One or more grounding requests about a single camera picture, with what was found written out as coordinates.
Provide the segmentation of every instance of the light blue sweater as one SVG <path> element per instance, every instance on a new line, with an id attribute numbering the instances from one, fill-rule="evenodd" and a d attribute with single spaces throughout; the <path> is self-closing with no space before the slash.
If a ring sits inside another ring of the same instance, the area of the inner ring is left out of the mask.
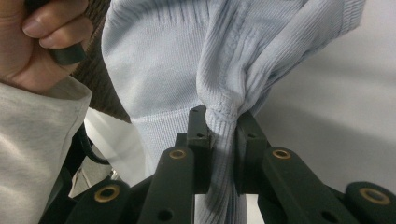
<path id="1" fill-rule="evenodd" d="M 103 54 L 120 100 L 145 146 L 148 175 L 188 111 L 207 107 L 215 137 L 207 195 L 196 223 L 245 223 L 233 186 L 233 131 L 260 110 L 294 66 L 356 28 L 364 0 L 113 0 Z"/>

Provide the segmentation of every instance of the white surface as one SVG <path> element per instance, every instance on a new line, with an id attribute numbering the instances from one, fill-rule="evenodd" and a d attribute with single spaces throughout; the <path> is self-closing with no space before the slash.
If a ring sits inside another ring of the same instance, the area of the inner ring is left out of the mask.
<path id="1" fill-rule="evenodd" d="M 367 180 L 396 193 L 396 1 L 368 1 L 361 27 L 275 85 L 258 121 L 271 143 L 296 151 L 325 183 Z M 88 135 L 121 177 L 143 177 L 135 129 L 90 111 Z M 248 223 L 263 223 L 248 197 Z"/>

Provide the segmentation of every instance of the brown textured surface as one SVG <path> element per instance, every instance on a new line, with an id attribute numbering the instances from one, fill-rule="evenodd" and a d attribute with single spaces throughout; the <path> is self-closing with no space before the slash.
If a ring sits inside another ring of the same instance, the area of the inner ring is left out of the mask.
<path id="1" fill-rule="evenodd" d="M 87 58 L 72 76 L 92 91 L 90 107 L 117 119 L 131 122 L 120 103 L 105 67 L 101 51 L 101 35 L 110 0 L 91 0 L 86 15 L 94 27 Z"/>

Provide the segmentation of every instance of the human hand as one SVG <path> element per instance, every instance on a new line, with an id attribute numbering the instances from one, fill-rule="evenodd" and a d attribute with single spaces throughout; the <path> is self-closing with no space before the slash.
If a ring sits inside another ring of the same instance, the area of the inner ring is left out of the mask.
<path id="1" fill-rule="evenodd" d="M 51 0 L 28 15 L 24 0 L 0 0 L 0 82 L 44 93 L 67 77 L 77 64 L 61 66 L 47 49 L 87 47 L 93 30 L 82 15 L 87 6 L 88 0 Z"/>

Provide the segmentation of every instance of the finger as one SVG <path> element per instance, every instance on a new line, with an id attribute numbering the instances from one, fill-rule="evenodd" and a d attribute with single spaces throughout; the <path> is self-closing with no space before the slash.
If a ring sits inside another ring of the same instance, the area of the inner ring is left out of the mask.
<path id="1" fill-rule="evenodd" d="M 87 7 L 88 0 L 52 0 L 29 16 L 22 30 L 33 38 L 44 37 L 84 13 Z"/>
<path id="2" fill-rule="evenodd" d="M 46 49 L 64 49 L 80 42 L 86 42 L 90 39 L 92 31 L 91 21 L 80 16 L 45 38 L 41 38 L 39 43 Z"/>
<path id="3" fill-rule="evenodd" d="M 0 1 L 0 18 L 13 17 L 24 11 L 24 0 L 1 0 Z"/>

